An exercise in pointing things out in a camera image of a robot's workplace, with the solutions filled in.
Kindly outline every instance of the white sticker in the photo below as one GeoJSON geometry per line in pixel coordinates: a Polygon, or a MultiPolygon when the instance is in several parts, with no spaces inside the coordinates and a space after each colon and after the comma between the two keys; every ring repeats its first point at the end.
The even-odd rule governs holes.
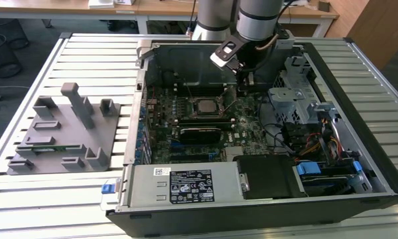
{"type": "Polygon", "coordinates": [[[154,168],[153,176],[167,176],[170,174],[171,168],[154,168]]]}
{"type": "Polygon", "coordinates": [[[128,13],[128,14],[134,14],[134,11],[116,11],[117,13],[128,13]]]}

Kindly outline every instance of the wooden desk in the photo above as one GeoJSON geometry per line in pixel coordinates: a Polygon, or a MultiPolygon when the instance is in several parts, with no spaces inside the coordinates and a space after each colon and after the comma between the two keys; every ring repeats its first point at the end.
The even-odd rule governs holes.
{"type": "Polygon", "coordinates": [[[138,2],[137,0],[134,5],[116,4],[114,8],[89,9],[88,0],[0,0],[0,12],[118,14],[117,11],[132,11],[136,14],[138,2]]]}
{"type": "Polygon", "coordinates": [[[0,0],[1,18],[136,20],[134,5],[89,9],[88,0],[0,0]]]}
{"type": "MultiPolygon", "coordinates": [[[[0,0],[0,17],[37,19],[108,19],[136,20],[141,34],[148,34],[148,20],[189,21],[193,3],[174,0],[137,0],[134,5],[88,9],[88,0],[0,0]]],[[[318,25],[314,37],[323,37],[335,12],[322,12],[306,7],[291,7],[281,23],[318,25]]]]}

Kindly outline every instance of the blue latch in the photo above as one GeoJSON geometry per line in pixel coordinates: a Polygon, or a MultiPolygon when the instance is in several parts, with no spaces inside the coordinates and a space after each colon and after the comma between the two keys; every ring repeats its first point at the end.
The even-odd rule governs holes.
{"type": "Polygon", "coordinates": [[[101,194],[112,194],[114,193],[114,184],[104,184],[101,186],[101,194]]]}
{"type": "Polygon", "coordinates": [[[297,166],[298,174],[321,174],[318,164],[315,162],[303,162],[297,166]]]}
{"type": "Polygon", "coordinates": [[[354,166],[357,172],[359,172],[363,169],[358,161],[353,162],[353,166],[354,166]]]}

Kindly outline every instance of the black waste basket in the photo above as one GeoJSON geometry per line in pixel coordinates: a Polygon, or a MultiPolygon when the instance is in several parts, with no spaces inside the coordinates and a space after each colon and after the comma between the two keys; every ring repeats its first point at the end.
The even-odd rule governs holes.
{"type": "Polygon", "coordinates": [[[5,36],[12,49],[21,49],[29,41],[17,19],[0,18],[0,34],[5,36]]]}
{"type": "Polygon", "coordinates": [[[5,36],[0,35],[0,78],[16,75],[21,71],[21,65],[12,49],[5,42],[5,36]]]}

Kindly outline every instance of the gray carpet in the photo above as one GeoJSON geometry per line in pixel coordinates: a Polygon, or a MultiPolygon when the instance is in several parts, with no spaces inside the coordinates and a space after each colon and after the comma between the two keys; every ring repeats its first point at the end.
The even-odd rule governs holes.
{"type": "MultiPolygon", "coordinates": [[[[53,20],[53,28],[45,28],[40,19],[20,19],[30,45],[16,50],[22,72],[14,77],[0,79],[0,86],[30,86],[61,32],[76,33],[129,33],[137,31],[122,26],[118,32],[110,32],[106,23],[98,20],[53,20]]],[[[26,94],[24,88],[0,88],[0,137],[26,94]]]]}
{"type": "MultiPolygon", "coordinates": [[[[53,20],[53,28],[45,28],[40,19],[21,19],[20,23],[30,40],[28,48],[14,51],[24,70],[14,77],[0,79],[0,86],[30,86],[61,32],[114,33],[98,20],[53,20]]],[[[136,33],[136,30],[125,26],[116,33],[136,33]]],[[[382,72],[398,89],[398,53],[382,72]]],[[[26,89],[22,88],[0,88],[0,137],[25,93],[26,89]]]]}

